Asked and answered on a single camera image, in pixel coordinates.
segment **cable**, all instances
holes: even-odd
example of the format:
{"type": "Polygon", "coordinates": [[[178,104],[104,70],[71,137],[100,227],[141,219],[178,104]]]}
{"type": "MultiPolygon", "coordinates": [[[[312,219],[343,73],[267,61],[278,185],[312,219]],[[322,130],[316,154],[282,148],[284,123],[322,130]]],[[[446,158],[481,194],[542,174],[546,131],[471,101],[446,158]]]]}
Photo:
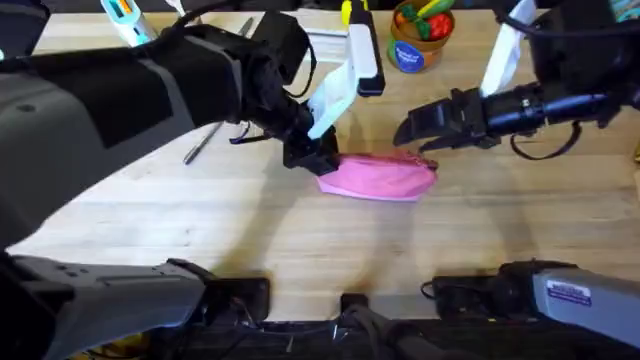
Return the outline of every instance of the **cable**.
{"type": "Polygon", "coordinates": [[[311,69],[309,70],[309,78],[307,79],[307,85],[305,85],[304,90],[302,90],[300,94],[293,95],[292,93],[285,90],[287,95],[289,95],[294,99],[303,97],[304,94],[306,94],[307,91],[309,91],[309,88],[311,87],[311,81],[313,80],[313,74],[316,72],[316,66],[318,65],[318,60],[316,59],[316,53],[315,51],[313,51],[313,45],[311,45],[311,39],[309,38],[309,34],[307,34],[306,31],[305,31],[305,34],[307,35],[307,42],[309,43],[309,52],[311,53],[311,69]]]}
{"type": "Polygon", "coordinates": [[[233,6],[233,5],[240,5],[243,2],[245,2],[246,0],[225,0],[225,1],[221,1],[221,2],[215,2],[212,4],[207,4],[204,6],[201,6],[197,9],[194,9],[192,11],[189,11],[185,16],[180,17],[172,26],[172,29],[182,29],[184,28],[188,23],[192,22],[193,20],[195,20],[196,18],[211,12],[213,10],[217,10],[221,7],[224,6],[233,6]]]}
{"type": "Polygon", "coordinates": [[[307,336],[307,335],[313,335],[313,334],[317,334],[325,331],[330,331],[331,328],[338,323],[339,319],[340,318],[338,317],[336,319],[329,321],[328,324],[324,324],[312,329],[300,330],[300,331],[268,331],[268,330],[265,330],[263,327],[254,328],[247,325],[241,325],[241,326],[246,330],[251,330],[255,334],[274,335],[274,336],[307,336]]]}
{"type": "Polygon", "coordinates": [[[513,152],[515,152],[521,158],[524,158],[524,159],[527,159],[527,160],[553,159],[554,157],[558,157],[560,155],[563,155],[567,151],[571,150],[571,148],[580,139],[580,135],[582,134],[582,128],[580,127],[580,121],[574,121],[571,124],[571,127],[573,128],[573,130],[571,131],[571,136],[569,137],[569,140],[567,140],[567,142],[564,145],[562,145],[558,150],[556,150],[556,151],[554,151],[554,152],[552,152],[552,153],[550,153],[548,155],[545,155],[545,156],[536,157],[536,156],[531,156],[531,155],[527,154],[526,152],[524,152],[524,150],[522,150],[518,145],[516,145],[516,136],[518,134],[511,135],[511,138],[509,139],[509,143],[511,144],[511,149],[513,149],[513,152]]]}
{"type": "Polygon", "coordinates": [[[93,358],[99,358],[99,359],[117,359],[117,360],[125,360],[125,359],[137,359],[142,357],[144,354],[142,355],[137,355],[137,356],[117,356],[117,355],[107,355],[104,353],[99,353],[93,350],[87,350],[86,351],[87,354],[89,354],[91,357],[93,358]]]}
{"type": "Polygon", "coordinates": [[[429,294],[424,288],[433,285],[433,281],[427,281],[426,283],[423,283],[422,285],[420,285],[420,292],[422,293],[422,295],[424,297],[426,297],[429,300],[436,300],[436,297],[433,296],[432,294],[429,294]]]}
{"type": "Polygon", "coordinates": [[[251,129],[251,123],[247,122],[247,126],[245,126],[245,128],[242,130],[242,134],[240,134],[240,136],[234,137],[234,138],[230,138],[229,142],[232,145],[238,144],[240,141],[242,141],[242,139],[244,139],[247,134],[249,133],[249,130],[251,129]]]}
{"type": "Polygon", "coordinates": [[[610,28],[600,30],[581,30],[581,31],[549,31],[540,30],[534,26],[527,25],[522,21],[511,17],[507,12],[502,9],[500,5],[494,0],[490,0],[489,4],[491,10],[496,15],[496,21],[501,24],[507,24],[510,27],[520,31],[521,33],[531,37],[544,37],[544,38],[588,38],[588,37],[613,37],[613,36],[628,36],[640,33],[640,23],[638,20],[629,20],[629,22],[635,22],[634,25],[628,25],[621,28],[610,28]]]}
{"type": "MultiPolygon", "coordinates": [[[[420,292],[421,292],[421,293],[422,293],[422,295],[423,295],[424,297],[426,297],[427,299],[435,301],[435,300],[436,300],[436,296],[435,296],[434,294],[428,293],[428,292],[425,290],[425,288],[426,288],[426,287],[429,287],[429,286],[432,286],[432,285],[433,285],[433,281],[427,281],[427,282],[423,283],[423,284],[420,286],[420,292]]],[[[477,288],[477,287],[468,286],[468,285],[460,285],[460,284],[447,284],[447,285],[443,285],[443,286],[441,286],[441,288],[442,288],[442,289],[445,289],[445,288],[457,288],[457,289],[464,289],[464,290],[474,291],[474,292],[481,293],[481,294],[483,294],[483,293],[486,293],[486,292],[487,292],[487,290],[484,290],[484,289],[479,289],[479,288],[477,288]]]]}

